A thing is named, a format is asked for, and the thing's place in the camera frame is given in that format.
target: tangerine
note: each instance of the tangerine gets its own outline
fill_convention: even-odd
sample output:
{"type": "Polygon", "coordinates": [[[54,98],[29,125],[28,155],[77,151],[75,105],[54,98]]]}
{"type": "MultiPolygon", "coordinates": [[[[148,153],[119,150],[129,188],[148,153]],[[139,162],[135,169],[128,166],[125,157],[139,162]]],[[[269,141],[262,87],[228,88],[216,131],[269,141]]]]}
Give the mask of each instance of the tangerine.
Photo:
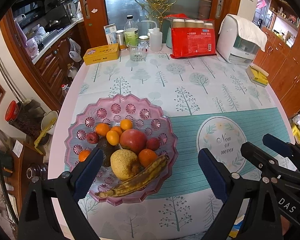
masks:
{"type": "Polygon", "coordinates": [[[96,128],[96,133],[98,135],[101,135],[101,136],[106,136],[107,135],[107,132],[110,131],[110,127],[109,125],[107,125],[106,123],[99,123],[96,128]]]}
{"type": "Polygon", "coordinates": [[[116,131],[109,131],[106,135],[108,143],[115,146],[119,143],[120,137],[119,134],[116,131]]]}
{"type": "Polygon", "coordinates": [[[128,130],[128,129],[132,129],[133,127],[133,124],[131,122],[131,120],[129,119],[123,119],[121,122],[120,122],[120,127],[122,130],[128,130]]]}
{"type": "Polygon", "coordinates": [[[119,137],[122,135],[123,131],[122,129],[120,128],[120,126],[114,126],[111,128],[110,131],[116,131],[118,134],[119,134],[119,137]]]}
{"type": "Polygon", "coordinates": [[[79,154],[79,162],[84,162],[86,160],[86,158],[89,156],[91,151],[89,150],[83,150],[82,152],[80,152],[79,154]]]}
{"type": "Polygon", "coordinates": [[[157,154],[150,149],[143,149],[138,155],[139,162],[145,168],[150,165],[157,157],[157,154]]]}

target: overripe banana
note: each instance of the overripe banana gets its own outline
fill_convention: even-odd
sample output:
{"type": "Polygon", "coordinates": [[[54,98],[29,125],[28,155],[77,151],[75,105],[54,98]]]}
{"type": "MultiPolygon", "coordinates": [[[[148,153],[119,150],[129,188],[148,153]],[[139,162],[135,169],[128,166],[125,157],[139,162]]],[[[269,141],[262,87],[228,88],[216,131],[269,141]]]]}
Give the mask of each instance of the overripe banana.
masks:
{"type": "Polygon", "coordinates": [[[156,158],[149,166],[147,166],[143,171],[138,173],[136,176],[119,183],[106,192],[98,192],[96,196],[101,198],[105,197],[122,197],[131,194],[146,185],[158,177],[161,171],[167,166],[169,157],[167,155],[161,155],[156,158]]]}

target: yellow pear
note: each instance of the yellow pear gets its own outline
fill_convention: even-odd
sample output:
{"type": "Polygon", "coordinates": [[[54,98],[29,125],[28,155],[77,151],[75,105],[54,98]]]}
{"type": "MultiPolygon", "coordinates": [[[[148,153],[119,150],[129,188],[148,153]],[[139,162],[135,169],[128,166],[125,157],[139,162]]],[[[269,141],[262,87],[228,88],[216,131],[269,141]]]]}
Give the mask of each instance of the yellow pear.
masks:
{"type": "Polygon", "coordinates": [[[136,176],[140,163],[138,156],[130,150],[117,150],[110,157],[111,168],[118,179],[124,181],[136,176]]]}

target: red bottle cap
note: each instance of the red bottle cap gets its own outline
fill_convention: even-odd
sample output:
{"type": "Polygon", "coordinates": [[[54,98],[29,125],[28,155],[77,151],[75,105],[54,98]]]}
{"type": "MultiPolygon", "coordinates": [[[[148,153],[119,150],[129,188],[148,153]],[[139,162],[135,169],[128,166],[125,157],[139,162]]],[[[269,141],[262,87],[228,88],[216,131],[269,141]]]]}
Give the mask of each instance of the red bottle cap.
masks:
{"type": "Polygon", "coordinates": [[[9,122],[10,120],[14,120],[19,112],[19,107],[15,101],[11,101],[10,105],[8,106],[6,115],[5,115],[5,120],[9,122]]]}

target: dining table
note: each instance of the dining table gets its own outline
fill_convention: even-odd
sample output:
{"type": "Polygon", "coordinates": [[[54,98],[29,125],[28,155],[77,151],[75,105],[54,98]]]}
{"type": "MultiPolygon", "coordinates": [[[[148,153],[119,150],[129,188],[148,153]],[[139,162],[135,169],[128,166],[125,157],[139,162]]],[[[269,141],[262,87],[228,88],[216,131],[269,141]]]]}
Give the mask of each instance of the dining table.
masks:
{"type": "MultiPolygon", "coordinates": [[[[114,206],[98,203],[88,192],[78,202],[99,237],[178,239],[207,231],[222,201],[215,197],[198,165],[201,148],[208,148],[230,172],[245,179],[259,180],[261,175],[241,156],[240,147],[247,141],[275,157],[279,165],[296,169],[288,158],[262,143],[267,133],[294,143],[287,116],[270,85],[264,88],[252,83],[247,66],[228,63],[218,53],[182,59],[173,59],[171,53],[163,44],[159,52],[148,49],[141,62],[131,61],[129,51],[124,50],[117,60],[83,63],[62,105],[52,139],[48,179],[71,170],[65,161],[69,129],[77,115],[100,98],[117,94],[147,98],[169,117],[178,138],[172,175],[155,194],[139,203],[114,206]]],[[[106,177],[104,183],[92,186],[110,188],[111,180],[106,177]]],[[[53,205],[59,223],[67,226],[56,199],[53,205]]],[[[245,214],[247,205],[244,200],[238,216],[245,214]]]]}

